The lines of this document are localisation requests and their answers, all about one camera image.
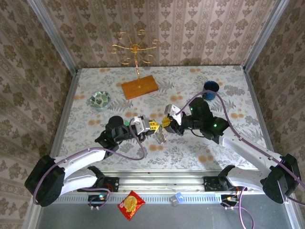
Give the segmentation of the dark blue mug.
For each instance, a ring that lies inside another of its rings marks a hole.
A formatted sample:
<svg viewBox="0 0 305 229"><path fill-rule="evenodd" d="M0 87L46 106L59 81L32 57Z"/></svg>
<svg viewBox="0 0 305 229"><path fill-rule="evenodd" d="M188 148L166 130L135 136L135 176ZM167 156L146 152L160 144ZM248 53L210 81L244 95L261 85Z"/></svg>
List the dark blue mug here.
<svg viewBox="0 0 305 229"><path fill-rule="evenodd" d="M206 91L213 91L215 93L217 93L219 91L219 84L215 81L206 81L203 85L203 89L206 90ZM211 92L207 92L207 93L204 93L202 95L203 99L207 100L207 101L211 101L213 100L216 95L211 93Z"/></svg>

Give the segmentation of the leaf-patterned bowl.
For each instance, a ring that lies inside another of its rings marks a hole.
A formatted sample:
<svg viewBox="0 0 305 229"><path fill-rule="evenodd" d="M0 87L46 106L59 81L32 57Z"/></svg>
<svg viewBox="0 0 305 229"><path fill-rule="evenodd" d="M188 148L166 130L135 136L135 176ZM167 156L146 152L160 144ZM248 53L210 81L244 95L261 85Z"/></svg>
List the leaf-patterned bowl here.
<svg viewBox="0 0 305 229"><path fill-rule="evenodd" d="M95 110L106 108L111 101L111 96L107 91L97 91L89 98L89 104Z"/></svg>

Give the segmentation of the small black circuit board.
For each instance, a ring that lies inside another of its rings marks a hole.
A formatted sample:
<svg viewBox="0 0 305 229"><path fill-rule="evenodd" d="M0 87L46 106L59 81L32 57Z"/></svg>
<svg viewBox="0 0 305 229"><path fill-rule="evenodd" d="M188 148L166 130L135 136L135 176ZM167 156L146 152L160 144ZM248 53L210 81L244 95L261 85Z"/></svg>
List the small black circuit board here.
<svg viewBox="0 0 305 229"><path fill-rule="evenodd" d="M104 203L108 199L108 194L89 195L88 202L94 204Z"/></svg>
<svg viewBox="0 0 305 229"><path fill-rule="evenodd" d="M237 195L221 195L222 202L239 202Z"/></svg>

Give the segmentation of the small blue white packet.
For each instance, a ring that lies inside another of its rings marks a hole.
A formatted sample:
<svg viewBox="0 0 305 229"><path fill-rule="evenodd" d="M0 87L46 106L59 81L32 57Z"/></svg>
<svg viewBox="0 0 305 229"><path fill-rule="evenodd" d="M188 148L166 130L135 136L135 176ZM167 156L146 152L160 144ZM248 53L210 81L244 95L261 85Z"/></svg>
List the small blue white packet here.
<svg viewBox="0 0 305 229"><path fill-rule="evenodd" d="M184 196L181 194L181 192L178 192L170 197L170 202L175 207L184 202Z"/></svg>

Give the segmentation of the red snack packet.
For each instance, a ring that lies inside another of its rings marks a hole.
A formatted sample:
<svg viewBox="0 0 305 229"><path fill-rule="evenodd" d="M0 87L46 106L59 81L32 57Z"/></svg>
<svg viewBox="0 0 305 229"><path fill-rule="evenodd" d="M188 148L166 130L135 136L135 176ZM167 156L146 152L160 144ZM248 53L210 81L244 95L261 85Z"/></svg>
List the red snack packet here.
<svg viewBox="0 0 305 229"><path fill-rule="evenodd" d="M146 202L138 194L131 191L129 195L118 204L118 208L127 220L131 220L136 211L145 203Z"/></svg>

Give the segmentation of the grey metal panel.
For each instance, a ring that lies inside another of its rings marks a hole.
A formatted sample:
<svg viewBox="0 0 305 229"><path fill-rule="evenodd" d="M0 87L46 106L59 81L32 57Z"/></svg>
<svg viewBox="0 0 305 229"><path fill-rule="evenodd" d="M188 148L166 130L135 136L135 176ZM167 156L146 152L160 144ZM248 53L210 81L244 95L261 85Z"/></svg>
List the grey metal panel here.
<svg viewBox="0 0 305 229"><path fill-rule="evenodd" d="M54 204L41 210L36 229L303 229L284 205L265 195L244 195L242 217L220 204L144 204L131 220L116 204L90 210L86 204Z"/></svg>

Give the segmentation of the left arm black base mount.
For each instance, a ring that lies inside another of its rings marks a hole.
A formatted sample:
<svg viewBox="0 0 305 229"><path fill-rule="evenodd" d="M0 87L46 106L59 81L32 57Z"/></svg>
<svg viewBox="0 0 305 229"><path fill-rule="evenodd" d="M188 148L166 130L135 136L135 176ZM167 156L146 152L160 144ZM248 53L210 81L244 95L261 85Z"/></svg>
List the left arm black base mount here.
<svg viewBox="0 0 305 229"><path fill-rule="evenodd" d="M85 189L94 189L94 188L106 188L111 192L118 192L119 189L119 178L118 177L106 177L106 178L93 178L93 181L90 182L85 187L77 189L77 192L85 192Z"/></svg>

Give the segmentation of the aluminium side rail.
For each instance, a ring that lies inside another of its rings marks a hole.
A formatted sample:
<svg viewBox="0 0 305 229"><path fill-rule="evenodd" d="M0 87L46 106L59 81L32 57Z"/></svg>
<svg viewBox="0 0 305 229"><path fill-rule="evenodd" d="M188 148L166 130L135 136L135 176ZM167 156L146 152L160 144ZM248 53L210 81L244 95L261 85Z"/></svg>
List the aluminium side rail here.
<svg viewBox="0 0 305 229"><path fill-rule="evenodd" d="M82 71L82 69L78 69L71 80L69 91L67 93L67 97L66 97L65 104L64 104L64 107L62 110L59 125L58 125L57 131L56 131L56 135L55 135L55 138L53 141L52 148L51 148L51 152L50 152L51 158L55 158L60 154L62 142L64 139L67 123L68 123L70 112L71 112L71 107L72 107L72 104L74 101L77 87L79 85L81 71Z"/></svg>
<svg viewBox="0 0 305 229"><path fill-rule="evenodd" d="M266 177L269 175L269 173L271 173L270 167L276 167L278 162L281 161L281 155L274 152L253 84L251 82L249 73L246 70L244 70L244 75L265 142L265 146L261 146L255 141L245 137L244 141L246 144L254 148L254 153L251 153L250 156L246 156L245 158L250 159L250 162L262 173L264 177Z"/></svg>

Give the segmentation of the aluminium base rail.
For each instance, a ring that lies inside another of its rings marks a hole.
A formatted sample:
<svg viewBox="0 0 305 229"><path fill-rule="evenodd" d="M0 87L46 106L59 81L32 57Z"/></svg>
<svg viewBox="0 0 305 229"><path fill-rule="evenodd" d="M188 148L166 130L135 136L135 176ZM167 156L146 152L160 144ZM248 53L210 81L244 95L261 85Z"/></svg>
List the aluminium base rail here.
<svg viewBox="0 0 305 229"><path fill-rule="evenodd" d="M192 173L120 173L119 178L119 193L127 191L139 192L198 192L205 191L203 186L203 177L218 176L216 173L198 171ZM64 174L48 174L45 178L28 177L25 182L26 188L30 193L35 195L37 201L43 198L58 198L68 192L77 191L77 189L85 187L93 178L106 178L116 176L106 176L102 172L93 172L87 170L85 172L73 173L65 177ZM106 188L85 189L85 192L104 192Z"/></svg>

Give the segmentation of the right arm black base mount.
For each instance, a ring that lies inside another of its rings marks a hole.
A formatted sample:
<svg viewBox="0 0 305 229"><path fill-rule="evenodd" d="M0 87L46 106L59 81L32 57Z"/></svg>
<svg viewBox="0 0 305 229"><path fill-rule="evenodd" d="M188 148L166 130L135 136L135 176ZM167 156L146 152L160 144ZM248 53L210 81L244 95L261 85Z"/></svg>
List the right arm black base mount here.
<svg viewBox="0 0 305 229"><path fill-rule="evenodd" d="M211 191L242 191L243 186L234 186L226 178L218 176L203 177L203 186L206 192Z"/></svg>

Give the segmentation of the aluminium corner post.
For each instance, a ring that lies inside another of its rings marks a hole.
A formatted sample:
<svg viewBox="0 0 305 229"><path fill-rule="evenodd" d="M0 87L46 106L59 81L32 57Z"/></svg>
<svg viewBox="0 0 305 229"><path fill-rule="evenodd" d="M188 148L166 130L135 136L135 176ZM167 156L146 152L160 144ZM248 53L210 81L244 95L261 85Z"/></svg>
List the aluminium corner post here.
<svg viewBox="0 0 305 229"><path fill-rule="evenodd" d="M61 56L66 67L69 69L72 76L77 73L77 66L74 63L67 46L64 44L63 39L60 36L59 30L55 27L50 14L47 12L46 8L43 6L42 0L28 0L30 6L32 7L34 13L40 20L43 28L48 34L50 40L53 42L57 52Z"/></svg>
<svg viewBox="0 0 305 229"><path fill-rule="evenodd" d="M284 10L286 9L290 0L276 0L270 15L268 16L265 24L258 35L257 40L255 41L244 65L243 69L245 72L249 72L253 67L256 59L258 58L259 54L261 53L263 47L265 46L267 40L269 39L272 31L274 30L275 26L277 25L279 19L281 18Z"/></svg>

